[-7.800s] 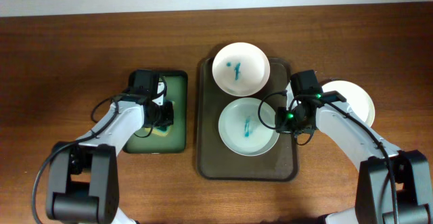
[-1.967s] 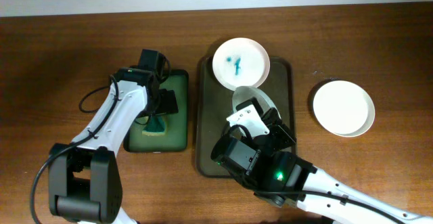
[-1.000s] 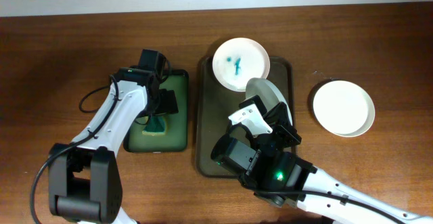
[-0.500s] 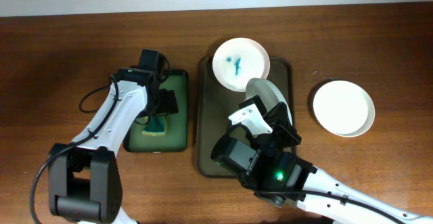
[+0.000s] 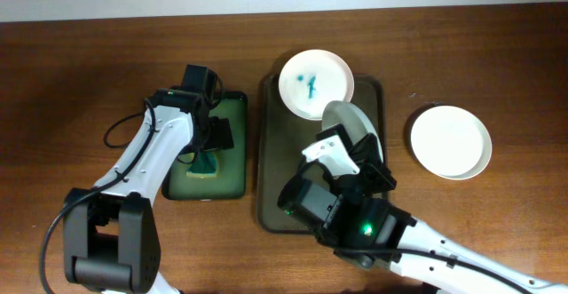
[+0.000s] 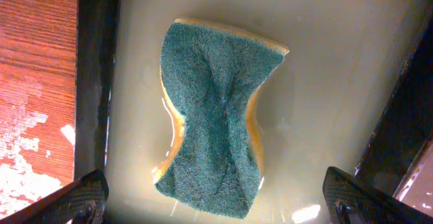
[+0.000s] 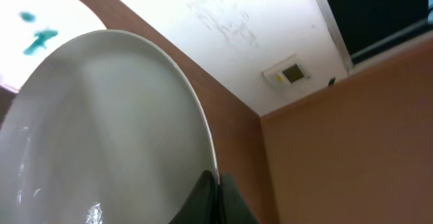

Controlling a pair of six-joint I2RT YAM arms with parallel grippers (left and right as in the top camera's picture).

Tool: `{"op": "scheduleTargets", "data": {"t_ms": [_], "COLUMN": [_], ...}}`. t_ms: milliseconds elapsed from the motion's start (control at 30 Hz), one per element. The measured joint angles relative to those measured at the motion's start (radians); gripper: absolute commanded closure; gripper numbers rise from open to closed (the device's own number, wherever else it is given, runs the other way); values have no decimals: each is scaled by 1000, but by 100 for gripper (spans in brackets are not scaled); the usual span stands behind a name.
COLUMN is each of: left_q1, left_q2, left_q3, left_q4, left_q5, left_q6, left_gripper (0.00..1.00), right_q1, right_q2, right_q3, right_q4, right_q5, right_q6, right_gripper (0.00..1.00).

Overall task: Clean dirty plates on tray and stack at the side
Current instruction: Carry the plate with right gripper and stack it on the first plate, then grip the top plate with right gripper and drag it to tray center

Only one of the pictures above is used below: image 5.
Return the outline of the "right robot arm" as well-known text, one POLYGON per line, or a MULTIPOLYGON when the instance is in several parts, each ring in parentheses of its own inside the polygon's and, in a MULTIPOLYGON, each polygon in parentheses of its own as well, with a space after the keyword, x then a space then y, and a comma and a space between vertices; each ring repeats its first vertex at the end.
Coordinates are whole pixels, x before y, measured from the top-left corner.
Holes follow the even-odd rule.
POLYGON ((318 134, 284 186, 278 206, 317 242, 356 267, 384 265, 445 293, 565 293, 566 285, 522 274, 451 241, 373 192, 396 185, 378 138, 318 134))

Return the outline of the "green and yellow sponge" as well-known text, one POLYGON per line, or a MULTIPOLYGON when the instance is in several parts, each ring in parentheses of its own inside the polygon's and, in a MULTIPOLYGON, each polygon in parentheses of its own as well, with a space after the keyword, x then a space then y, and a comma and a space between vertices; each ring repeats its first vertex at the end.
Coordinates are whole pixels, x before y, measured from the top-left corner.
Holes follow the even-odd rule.
POLYGON ((219 161, 215 152, 191 153, 186 176, 193 179, 212 179, 219 172, 219 161))

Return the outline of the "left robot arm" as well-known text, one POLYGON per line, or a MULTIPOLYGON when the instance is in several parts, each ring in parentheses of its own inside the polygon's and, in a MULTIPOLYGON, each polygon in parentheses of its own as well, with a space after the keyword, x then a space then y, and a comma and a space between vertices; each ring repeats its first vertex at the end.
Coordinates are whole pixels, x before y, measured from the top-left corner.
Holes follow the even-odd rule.
POLYGON ((73 188, 62 211, 64 273, 101 293, 174 293, 160 273, 153 204, 182 151, 211 135, 214 93, 160 89, 145 99, 140 128, 91 189, 73 188))

